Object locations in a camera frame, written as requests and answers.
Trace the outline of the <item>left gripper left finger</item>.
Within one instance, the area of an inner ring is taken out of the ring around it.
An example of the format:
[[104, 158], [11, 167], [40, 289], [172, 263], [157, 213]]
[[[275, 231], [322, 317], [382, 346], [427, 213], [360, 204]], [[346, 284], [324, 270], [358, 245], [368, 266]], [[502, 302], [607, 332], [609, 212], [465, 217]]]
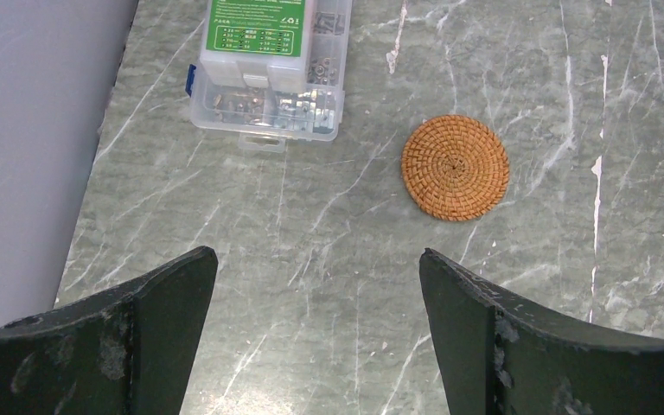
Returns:
[[0, 328], [0, 414], [177, 414], [213, 294], [199, 246], [140, 277]]

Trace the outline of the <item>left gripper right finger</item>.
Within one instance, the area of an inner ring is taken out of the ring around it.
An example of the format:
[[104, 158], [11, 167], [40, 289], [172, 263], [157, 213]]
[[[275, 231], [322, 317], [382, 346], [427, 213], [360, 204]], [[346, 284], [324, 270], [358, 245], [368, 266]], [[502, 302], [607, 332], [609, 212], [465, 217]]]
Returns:
[[549, 309], [426, 249], [419, 278], [452, 414], [664, 414], [664, 339]]

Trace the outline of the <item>woven rattan coaster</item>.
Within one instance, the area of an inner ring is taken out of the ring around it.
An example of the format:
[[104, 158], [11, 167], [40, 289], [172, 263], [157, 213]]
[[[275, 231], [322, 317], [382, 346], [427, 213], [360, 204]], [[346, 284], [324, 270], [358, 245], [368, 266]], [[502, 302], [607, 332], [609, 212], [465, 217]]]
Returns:
[[447, 114], [422, 123], [407, 139], [401, 174], [426, 214], [449, 221], [478, 218], [496, 206], [509, 182], [508, 155], [482, 122]]

